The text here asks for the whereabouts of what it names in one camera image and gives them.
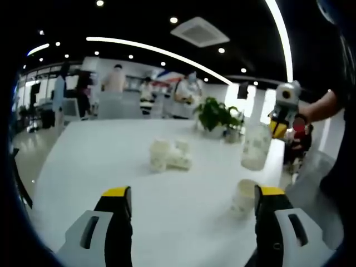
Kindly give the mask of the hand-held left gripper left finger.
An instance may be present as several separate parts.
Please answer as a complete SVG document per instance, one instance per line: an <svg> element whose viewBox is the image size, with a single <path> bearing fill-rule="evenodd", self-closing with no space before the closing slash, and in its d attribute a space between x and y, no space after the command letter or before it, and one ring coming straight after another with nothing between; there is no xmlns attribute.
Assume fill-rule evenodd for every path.
<svg viewBox="0 0 356 267"><path fill-rule="evenodd" d="M132 266L131 218L131 188L107 190L68 228L57 258L64 266Z"/></svg>

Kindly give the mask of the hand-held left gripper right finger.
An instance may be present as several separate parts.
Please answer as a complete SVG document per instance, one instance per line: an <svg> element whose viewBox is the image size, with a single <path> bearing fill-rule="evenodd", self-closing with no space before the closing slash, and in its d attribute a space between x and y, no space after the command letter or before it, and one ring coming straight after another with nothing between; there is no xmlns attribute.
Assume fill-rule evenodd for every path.
<svg viewBox="0 0 356 267"><path fill-rule="evenodd" d="M334 254L322 229L278 187L256 185L256 249L246 266L325 266Z"/></svg>

